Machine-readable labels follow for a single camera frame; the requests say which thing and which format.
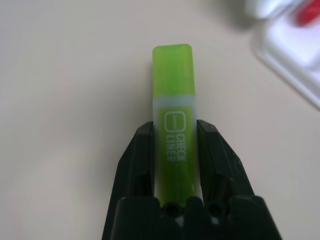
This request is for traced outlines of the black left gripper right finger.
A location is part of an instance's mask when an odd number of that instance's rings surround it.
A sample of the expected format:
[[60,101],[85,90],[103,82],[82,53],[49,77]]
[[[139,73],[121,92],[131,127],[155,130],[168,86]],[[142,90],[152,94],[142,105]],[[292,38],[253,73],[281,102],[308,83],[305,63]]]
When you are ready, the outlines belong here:
[[233,196],[254,194],[240,158],[213,124],[198,120],[197,140],[205,201],[228,201]]

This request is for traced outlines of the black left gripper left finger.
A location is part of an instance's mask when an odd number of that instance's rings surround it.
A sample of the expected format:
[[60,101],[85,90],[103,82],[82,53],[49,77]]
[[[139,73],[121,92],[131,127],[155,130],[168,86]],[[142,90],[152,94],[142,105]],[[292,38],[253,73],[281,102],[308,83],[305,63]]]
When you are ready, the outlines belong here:
[[140,126],[121,156],[114,178],[111,204],[122,198],[154,196],[154,126]]

